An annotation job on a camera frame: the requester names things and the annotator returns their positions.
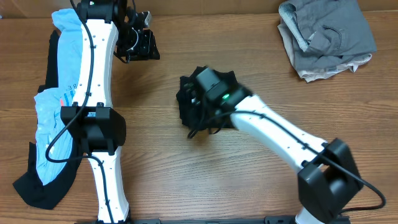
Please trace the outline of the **black t-shirt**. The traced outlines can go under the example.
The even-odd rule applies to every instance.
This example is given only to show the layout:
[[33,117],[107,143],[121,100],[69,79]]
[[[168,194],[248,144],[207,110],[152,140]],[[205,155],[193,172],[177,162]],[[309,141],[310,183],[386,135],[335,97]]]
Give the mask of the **black t-shirt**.
[[206,69],[206,66],[197,67],[189,77],[180,77],[180,89],[176,94],[176,99],[182,124],[190,129],[198,128],[200,131],[219,128],[233,129],[234,126],[229,119],[226,119],[226,121],[217,119],[206,122],[214,115],[216,108],[210,105],[209,100],[206,101],[205,109],[203,109],[201,104],[203,91],[195,78],[204,69]]

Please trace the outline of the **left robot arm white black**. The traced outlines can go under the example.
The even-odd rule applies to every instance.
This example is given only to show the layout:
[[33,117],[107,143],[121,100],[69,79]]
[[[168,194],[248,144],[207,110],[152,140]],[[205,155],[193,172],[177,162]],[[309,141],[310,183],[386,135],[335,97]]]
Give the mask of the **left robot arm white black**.
[[81,1],[73,5],[81,20],[83,50],[78,87],[60,117],[77,144],[78,159],[88,159],[98,196],[96,223],[131,223],[123,189],[121,151],[125,119],[111,97],[113,58],[123,63],[158,60],[149,11],[137,12],[126,0]]

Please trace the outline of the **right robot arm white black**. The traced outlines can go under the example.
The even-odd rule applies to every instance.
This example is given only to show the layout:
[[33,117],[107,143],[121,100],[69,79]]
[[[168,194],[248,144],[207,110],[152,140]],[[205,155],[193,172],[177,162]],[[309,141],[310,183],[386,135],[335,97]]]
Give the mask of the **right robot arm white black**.
[[243,131],[294,170],[303,208],[291,223],[349,223],[343,209],[363,184],[345,142],[327,142],[296,127],[240,85],[233,73],[204,67],[191,78],[202,105],[200,128],[217,125]]

